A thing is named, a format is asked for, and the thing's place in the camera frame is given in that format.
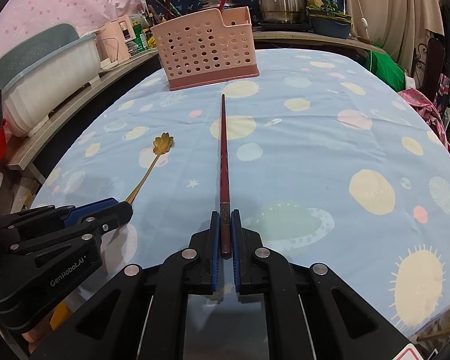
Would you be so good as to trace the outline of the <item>dark red chopstick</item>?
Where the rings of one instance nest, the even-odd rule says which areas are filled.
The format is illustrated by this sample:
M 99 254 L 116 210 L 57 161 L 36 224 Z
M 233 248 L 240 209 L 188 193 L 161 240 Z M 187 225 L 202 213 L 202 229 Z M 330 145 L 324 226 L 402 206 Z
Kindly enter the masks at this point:
M 230 195 L 227 159 L 227 116 L 224 94 L 221 97 L 219 199 L 221 255 L 224 257 L 229 257 L 232 254 L 232 242 L 230 233 Z

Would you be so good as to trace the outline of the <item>gold leaf-shaped spoon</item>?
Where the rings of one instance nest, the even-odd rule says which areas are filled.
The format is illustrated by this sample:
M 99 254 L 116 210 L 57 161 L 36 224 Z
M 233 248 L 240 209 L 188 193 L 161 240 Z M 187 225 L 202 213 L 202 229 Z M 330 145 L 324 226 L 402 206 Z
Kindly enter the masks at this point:
M 156 167 L 157 163 L 161 159 L 161 157 L 167 155 L 171 148 L 174 145 L 174 138 L 170 135 L 170 133 L 162 133 L 160 136 L 157 136 L 153 141 L 153 160 L 147 166 L 146 172 L 144 176 L 141 178 L 137 186 L 130 192 L 128 197 L 126 198 L 126 202 L 132 204 L 136 199 L 136 196 L 139 194 L 141 188 L 145 184 L 147 178 L 150 176 L 152 170 Z

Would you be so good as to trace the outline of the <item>grey wooden counter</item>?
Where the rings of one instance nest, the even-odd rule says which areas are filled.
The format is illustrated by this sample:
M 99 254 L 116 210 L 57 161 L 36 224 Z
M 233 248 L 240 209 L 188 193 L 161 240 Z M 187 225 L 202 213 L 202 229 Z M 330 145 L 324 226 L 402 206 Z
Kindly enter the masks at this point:
M 359 51 L 374 51 L 384 54 L 385 51 L 357 39 L 341 39 L 327 37 L 315 33 L 285 32 L 285 31 L 255 31 L 253 33 L 255 43 L 289 44 L 293 47 L 339 47 Z M 120 64 L 116 69 L 106 72 L 103 76 L 94 79 L 91 84 L 83 86 L 78 91 L 62 102 L 52 116 L 32 136 L 27 138 L 13 137 L 10 139 L 11 151 L 5 158 L 4 165 L 12 171 L 25 171 L 35 157 L 43 150 L 43 147 L 56 135 L 56 133 L 77 112 L 91 102 L 101 92 L 105 91 L 115 82 L 125 77 L 128 73 L 145 65 L 158 54 L 156 49 L 145 51 L 136 57 Z

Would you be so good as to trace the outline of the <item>white dish rack bin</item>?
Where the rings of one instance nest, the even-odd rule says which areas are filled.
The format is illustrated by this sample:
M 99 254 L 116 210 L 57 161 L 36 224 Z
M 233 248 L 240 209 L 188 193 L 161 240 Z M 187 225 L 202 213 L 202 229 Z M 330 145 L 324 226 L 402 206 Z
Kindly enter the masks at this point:
M 94 34 L 72 41 L 19 72 L 2 89 L 3 115 L 11 133 L 24 137 L 71 94 L 98 77 Z

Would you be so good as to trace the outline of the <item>blue planet-print tablecloth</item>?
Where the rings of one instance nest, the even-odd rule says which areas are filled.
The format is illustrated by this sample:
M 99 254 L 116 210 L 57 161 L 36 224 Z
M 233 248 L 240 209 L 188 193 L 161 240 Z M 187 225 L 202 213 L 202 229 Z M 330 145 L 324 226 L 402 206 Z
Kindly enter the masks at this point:
M 102 246 L 91 295 L 127 263 L 161 263 L 205 228 L 219 201 L 225 95 L 231 206 L 290 262 L 331 267 L 405 334 L 450 308 L 450 155 L 416 111 L 352 59 L 257 53 L 256 78 L 170 91 L 147 74 L 81 134 L 34 204 L 124 200 L 170 133 Z

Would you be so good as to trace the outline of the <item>grey-blue dish rack lid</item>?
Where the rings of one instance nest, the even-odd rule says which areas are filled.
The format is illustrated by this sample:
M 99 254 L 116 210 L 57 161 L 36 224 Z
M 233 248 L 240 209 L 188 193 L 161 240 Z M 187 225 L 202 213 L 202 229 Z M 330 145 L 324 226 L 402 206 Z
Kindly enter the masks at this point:
M 0 89 L 43 57 L 80 38 L 71 24 L 47 28 L 15 46 L 0 59 Z

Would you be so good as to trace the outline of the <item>pink electric kettle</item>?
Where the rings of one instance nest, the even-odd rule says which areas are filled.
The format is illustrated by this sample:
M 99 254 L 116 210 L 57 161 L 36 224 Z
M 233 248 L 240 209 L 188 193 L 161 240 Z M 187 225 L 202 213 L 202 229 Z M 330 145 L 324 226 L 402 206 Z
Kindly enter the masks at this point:
M 135 40 L 136 35 L 128 15 L 103 24 L 98 29 L 97 37 L 112 63 L 123 63 L 131 58 L 128 42 Z

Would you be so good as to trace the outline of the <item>pink perforated utensil basket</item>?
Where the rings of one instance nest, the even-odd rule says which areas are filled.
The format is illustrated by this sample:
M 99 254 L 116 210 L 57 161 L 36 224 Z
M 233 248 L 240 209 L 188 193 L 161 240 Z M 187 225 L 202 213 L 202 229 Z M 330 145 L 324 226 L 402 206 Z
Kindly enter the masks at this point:
M 211 8 L 152 27 L 171 91 L 257 77 L 247 7 Z

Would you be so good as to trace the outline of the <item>pink floral cloth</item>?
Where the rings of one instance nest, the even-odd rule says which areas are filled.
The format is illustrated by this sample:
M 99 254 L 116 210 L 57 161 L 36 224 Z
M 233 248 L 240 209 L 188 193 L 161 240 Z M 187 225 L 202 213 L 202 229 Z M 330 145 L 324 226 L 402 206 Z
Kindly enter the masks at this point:
M 397 94 L 420 115 L 428 127 L 433 130 L 438 141 L 448 149 L 449 141 L 446 137 L 445 126 L 433 103 L 416 88 L 407 88 Z

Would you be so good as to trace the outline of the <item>green plastic bag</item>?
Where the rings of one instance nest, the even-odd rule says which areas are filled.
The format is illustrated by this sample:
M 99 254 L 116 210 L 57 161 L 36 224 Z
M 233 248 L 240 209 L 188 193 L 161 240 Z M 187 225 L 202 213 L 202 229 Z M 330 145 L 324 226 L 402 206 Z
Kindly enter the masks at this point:
M 406 88 L 405 71 L 387 53 L 381 54 L 369 51 L 365 69 L 382 80 L 395 92 L 401 92 Z

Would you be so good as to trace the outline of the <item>steel rice cooker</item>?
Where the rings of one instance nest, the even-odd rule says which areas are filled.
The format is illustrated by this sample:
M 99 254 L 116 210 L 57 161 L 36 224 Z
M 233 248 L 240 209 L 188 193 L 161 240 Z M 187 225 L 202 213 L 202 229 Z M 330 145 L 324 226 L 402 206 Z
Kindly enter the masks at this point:
M 211 8 L 219 8 L 221 0 L 201 0 L 199 10 L 204 11 Z M 239 6 L 238 0 L 226 0 L 223 9 L 237 8 Z

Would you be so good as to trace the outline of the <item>blue vegetable basin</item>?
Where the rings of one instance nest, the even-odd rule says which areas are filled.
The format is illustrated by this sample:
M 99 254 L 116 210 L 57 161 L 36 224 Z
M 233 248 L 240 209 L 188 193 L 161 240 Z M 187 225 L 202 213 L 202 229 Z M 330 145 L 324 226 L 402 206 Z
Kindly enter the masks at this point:
M 311 27 L 318 35 L 347 39 L 350 36 L 351 23 L 330 16 L 309 15 Z

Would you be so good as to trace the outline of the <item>beige hanging curtain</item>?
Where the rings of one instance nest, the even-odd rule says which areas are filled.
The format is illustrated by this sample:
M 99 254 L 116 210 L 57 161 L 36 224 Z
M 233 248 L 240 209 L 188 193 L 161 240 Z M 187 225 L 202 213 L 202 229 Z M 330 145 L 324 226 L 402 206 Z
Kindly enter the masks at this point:
M 345 0 L 352 35 L 368 38 L 407 72 L 414 50 L 432 33 L 444 33 L 439 0 Z

